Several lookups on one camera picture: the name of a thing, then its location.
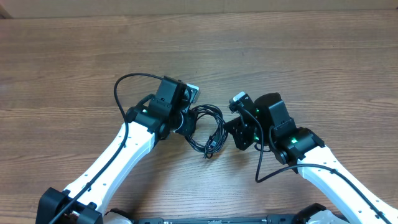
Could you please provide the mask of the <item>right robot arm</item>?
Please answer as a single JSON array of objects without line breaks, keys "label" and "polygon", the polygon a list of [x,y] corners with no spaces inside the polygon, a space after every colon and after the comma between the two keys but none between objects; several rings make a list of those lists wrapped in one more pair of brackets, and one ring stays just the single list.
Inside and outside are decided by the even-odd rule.
[{"label": "right robot arm", "polygon": [[334,156],[325,142],[308,128],[298,127],[290,117],[279,93],[252,100],[241,92],[229,101],[229,109],[239,117],[226,123],[226,130],[238,149],[268,147],[286,170],[293,170],[319,189],[345,217],[346,223],[397,223],[397,209],[383,202],[352,175]]}]

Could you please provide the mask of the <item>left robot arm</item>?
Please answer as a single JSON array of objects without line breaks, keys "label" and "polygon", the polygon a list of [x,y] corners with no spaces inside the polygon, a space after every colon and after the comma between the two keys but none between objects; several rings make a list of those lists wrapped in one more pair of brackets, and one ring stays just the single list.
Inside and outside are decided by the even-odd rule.
[{"label": "left robot arm", "polygon": [[132,168],[171,132],[188,136],[195,130],[199,87],[170,77],[159,79],[155,94],[122,110],[123,124],[112,143],[79,178],[62,191],[41,196],[36,223],[133,223],[107,207]]}]

